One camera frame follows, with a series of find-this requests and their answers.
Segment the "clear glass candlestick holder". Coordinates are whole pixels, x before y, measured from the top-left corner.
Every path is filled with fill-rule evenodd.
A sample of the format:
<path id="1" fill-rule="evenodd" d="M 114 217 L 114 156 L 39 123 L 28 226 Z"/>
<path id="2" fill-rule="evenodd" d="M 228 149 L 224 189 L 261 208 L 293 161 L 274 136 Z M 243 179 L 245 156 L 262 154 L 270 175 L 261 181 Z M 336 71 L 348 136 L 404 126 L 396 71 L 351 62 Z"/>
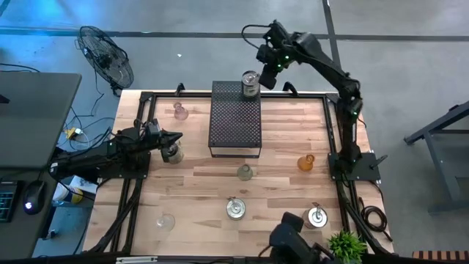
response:
<path id="1" fill-rule="evenodd" d="M 175 218 L 169 213 L 164 213 L 162 216 L 157 218 L 156 225 L 160 230 L 170 232 L 174 228 Z"/>

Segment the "grey-green glass candlestick holder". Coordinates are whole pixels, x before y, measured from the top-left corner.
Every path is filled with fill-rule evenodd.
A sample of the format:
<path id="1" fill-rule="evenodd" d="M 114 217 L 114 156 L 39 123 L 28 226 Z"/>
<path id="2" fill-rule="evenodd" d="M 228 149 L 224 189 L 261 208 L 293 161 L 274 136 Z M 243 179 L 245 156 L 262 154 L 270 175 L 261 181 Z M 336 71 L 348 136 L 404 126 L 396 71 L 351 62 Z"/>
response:
<path id="1" fill-rule="evenodd" d="M 254 176 L 254 171 L 248 164 L 243 164 L 237 169 L 237 177 L 241 181 L 248 181 L 253 176 Z"/>

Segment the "grey metal bracket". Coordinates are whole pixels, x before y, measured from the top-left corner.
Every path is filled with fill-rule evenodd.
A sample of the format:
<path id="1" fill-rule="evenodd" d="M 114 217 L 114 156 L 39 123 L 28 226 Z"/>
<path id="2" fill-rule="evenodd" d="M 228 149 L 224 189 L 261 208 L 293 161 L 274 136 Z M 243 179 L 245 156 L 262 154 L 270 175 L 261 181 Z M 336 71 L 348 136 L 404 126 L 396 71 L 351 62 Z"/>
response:
<path id="1" fill-rule="evenodd" d="M 118 257 L 115 264 L 156 264 L 157 262 L 157 256 L 131 256 Z"/>

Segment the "black backlit keyboard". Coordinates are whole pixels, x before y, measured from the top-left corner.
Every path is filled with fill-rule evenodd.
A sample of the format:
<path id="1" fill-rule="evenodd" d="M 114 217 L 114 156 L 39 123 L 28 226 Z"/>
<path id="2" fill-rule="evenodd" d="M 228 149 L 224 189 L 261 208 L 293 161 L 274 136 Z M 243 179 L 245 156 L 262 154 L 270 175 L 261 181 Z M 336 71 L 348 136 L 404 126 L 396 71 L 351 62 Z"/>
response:
<path id="1" fill-rule="evenodd" d="M 18 198 L 18 181 L 0 181 L 0 223 L 11 221 Z"/>

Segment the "dark grey desk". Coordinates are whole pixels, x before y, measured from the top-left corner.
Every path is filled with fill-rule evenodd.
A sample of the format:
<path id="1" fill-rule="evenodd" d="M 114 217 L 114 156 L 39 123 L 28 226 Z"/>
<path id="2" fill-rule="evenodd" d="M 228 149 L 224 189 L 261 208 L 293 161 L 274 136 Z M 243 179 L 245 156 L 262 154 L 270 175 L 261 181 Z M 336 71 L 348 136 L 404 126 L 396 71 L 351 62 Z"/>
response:
<path id="1" fill-rule="evenodd" d="M 29 215 L 23 208 L 23 195 L 28 184 L 35 180 L 45 183 L 43 191 L 44 205 L 41 211 Z M 10 222 L 0 223 L 0 260 L 30 258 L 38 239 L 47 226 L 48 216 L 52 207 L 52 197 L 56 181 L 48 170 L 0 170 L 0 182 L 18 181 L 19 189 L 15 194 Z"/>

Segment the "black computer mouse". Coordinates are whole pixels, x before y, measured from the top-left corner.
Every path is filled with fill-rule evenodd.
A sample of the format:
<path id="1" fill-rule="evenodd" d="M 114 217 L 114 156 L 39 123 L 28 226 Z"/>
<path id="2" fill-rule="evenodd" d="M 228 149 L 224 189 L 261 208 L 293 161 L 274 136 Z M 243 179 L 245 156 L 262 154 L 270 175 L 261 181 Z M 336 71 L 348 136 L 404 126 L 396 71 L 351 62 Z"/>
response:
<path id="1" fill-rule="evenodd" d="M 23 210 L 28 215 L 38 214 L 45 204 L 45 190 L 47 183 L 35 180 L 28 184 L 23 194 Z"/>

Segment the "striped wooden slat bench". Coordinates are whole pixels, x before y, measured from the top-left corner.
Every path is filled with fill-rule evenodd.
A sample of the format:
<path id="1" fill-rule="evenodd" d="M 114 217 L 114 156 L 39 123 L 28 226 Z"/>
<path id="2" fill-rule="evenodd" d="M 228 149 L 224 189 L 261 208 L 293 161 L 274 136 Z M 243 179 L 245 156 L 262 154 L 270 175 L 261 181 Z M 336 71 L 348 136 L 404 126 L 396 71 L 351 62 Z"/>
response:
<path id="1" fill-rule="evenodd" d="M 415 251 L 412 257 L 422 260 L 469 263 L 469 251 Z"/>

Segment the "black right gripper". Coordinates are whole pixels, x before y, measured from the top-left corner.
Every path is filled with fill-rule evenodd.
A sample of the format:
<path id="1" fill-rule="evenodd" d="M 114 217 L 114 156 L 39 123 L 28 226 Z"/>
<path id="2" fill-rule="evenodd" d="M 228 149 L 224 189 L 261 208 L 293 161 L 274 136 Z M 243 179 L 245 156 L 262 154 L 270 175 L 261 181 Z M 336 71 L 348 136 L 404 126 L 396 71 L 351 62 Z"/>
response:
<path id="1" fill-rule="evenodd" d="M 292 63 L 293 58 L 284 50 L 270 47 L 262 44 L 256 53 L 256 59 L 264 64 L 267 69 L 262 69 L 259 77 L 259 83 L 266 89 L 272 90 L 277 83 L 278 72 L 287 69 Z"/>

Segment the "white paper sheet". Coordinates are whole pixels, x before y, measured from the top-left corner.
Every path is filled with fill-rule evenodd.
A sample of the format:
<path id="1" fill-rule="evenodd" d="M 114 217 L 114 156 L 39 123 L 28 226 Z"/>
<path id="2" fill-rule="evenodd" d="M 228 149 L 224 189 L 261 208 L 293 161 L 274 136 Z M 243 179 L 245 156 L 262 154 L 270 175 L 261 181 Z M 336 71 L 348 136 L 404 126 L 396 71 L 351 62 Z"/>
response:
<path id="1" fill-rule="evenodd" d="M 97 191 L 97 184 L 91 183 L 79 176 L 74 175 L 71 182 L 70 187 L 78 188 L 82 191 L 88 192 L 90 194 L 96 194 Z"/>

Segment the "candle tin cream label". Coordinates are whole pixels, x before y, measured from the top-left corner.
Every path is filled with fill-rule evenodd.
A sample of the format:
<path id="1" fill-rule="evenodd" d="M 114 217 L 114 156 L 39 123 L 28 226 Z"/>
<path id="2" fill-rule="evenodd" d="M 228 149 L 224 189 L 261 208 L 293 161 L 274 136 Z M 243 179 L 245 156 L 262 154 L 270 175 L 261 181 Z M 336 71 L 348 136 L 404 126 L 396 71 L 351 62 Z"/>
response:
<path id="1" fill-rule="evenodd" d="M 178 164 L 183 160 L 184 154 L 179 144 L 173 144 L 167 151 L 170 164 Z"/>

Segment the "pink glass candlestick holder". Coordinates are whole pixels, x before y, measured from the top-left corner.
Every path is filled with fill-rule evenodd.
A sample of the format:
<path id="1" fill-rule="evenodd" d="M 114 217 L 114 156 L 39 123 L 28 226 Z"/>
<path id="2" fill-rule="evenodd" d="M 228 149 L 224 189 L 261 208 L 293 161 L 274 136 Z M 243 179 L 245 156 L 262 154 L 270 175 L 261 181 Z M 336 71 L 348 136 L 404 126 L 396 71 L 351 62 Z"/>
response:
<path id="1" fill-rule="evenodd" d="M 177 120 L 186 120 L 188 118 L 188 110 L 179 102 L 174 104 L 174 118 Z"/>

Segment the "amber glass candlestick holder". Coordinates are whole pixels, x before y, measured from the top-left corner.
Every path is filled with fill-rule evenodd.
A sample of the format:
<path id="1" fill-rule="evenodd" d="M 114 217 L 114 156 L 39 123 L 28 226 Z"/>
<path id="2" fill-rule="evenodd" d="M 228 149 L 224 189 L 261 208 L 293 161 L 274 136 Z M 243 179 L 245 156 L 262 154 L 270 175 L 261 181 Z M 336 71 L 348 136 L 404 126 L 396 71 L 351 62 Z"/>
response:
<path id="1" fill-rule="evenodd" d="M 314 167 L 314 161 L 315 157 L 312 154 L 301 156 L 297 161 L 298 169 L 303 172 L 311 171 Z"/>

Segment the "black table frame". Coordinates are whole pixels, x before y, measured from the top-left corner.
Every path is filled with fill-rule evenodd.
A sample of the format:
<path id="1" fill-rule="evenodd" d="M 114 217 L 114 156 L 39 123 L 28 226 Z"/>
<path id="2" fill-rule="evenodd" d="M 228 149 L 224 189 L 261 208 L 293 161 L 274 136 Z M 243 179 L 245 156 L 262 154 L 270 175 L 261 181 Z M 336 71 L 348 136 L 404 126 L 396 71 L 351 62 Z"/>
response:
<path id="1" fill-rule="evenodd" d="M 186 120 L 174 118 L 174 104 L 188 110 Z M 337 184 L 329 173 L 328 154 L 338 147 L 333 104 L 324 92 L 297 97 L 281 92 L 262 96 L 262 149 L 258 158 L 213 158 L 208 147 L 210 122 L 208 92 L 130 90 L 122 94 L 115 129 L 133 124 L 138 115 L 152 111 L 161 126 L 179 131 L 184 158 L 165 164 L 152 154 L 137 208 L 131 254 L 157 256 L 256 256 L 265 254 L 271 230 L 285 212 L 301 215 L 313 202 L 322 205 L 328 223 L 304 229 L 309 243 L 326 244 L 344 229 Z M 315 157 L 311 171 L 298 169 L 301 156 Z M 254 176 L 237 177 L 248 164 Z M 241 220 L 226 214 L 228 198 L 244 201 Z M 172 231 L 160 230 L 156 220 L 164 213 L 175 218 Z"/>

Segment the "large grey monitor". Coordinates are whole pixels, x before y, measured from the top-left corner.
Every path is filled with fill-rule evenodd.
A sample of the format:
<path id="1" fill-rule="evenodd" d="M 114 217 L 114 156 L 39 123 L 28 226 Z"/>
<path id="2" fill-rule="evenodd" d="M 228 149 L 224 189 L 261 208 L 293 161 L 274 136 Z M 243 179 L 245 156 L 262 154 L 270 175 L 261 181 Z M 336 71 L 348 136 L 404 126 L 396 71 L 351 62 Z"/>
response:
<path id="1" fill-rule="evenodd" d="M 0 168 L 48 163 L 80 86 L 79 73 L 0 72 Z"/>

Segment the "dark metal side table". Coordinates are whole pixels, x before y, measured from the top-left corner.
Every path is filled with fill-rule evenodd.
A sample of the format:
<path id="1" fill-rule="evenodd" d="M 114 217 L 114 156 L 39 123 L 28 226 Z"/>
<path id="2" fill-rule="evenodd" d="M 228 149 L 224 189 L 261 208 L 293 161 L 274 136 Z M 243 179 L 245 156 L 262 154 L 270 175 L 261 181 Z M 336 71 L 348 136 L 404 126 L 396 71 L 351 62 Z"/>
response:
<path id="1" fill-rule="evenodd" d="M 423 139 L 435 170 L 448 193 L 448 200 L 429 207 L 437 214 L 469 209 L 469 128 L 450 128 L 469 118 L 469 100 L 451 107 L 446 114 L 404 138 L 408 145 Z"/>

